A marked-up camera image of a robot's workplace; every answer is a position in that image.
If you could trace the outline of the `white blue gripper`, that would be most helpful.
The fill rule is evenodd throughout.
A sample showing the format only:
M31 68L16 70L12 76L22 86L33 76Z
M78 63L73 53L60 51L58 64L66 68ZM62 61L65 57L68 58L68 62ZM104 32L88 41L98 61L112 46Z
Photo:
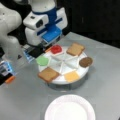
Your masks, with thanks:
M67 16L64 8L53 8L42 13L32 11L23 20L23 24L30 45L48 46L62 35L62 30L67 27Z

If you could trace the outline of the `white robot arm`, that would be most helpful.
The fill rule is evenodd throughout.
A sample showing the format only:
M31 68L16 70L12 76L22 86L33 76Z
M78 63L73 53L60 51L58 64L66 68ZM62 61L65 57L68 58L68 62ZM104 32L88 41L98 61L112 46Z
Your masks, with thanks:
M61 36L67 26L64 8L57 9L54 0L28 0L32 11L23 20L27 42L37 46L49 44Z

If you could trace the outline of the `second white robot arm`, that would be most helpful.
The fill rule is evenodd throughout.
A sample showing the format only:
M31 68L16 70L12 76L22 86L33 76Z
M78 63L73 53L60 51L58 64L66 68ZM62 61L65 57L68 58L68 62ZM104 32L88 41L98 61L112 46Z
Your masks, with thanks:
M20 46L18 39L9 33L21 24L26 26L25 35L30 46L47 47L56 41L62 30L67 26L67 17L64 8L56 9L55 5L43 7L37 5L25 19L12 9L0 3L0 46L8 61L14 69L18 69L27 62L25 52Z

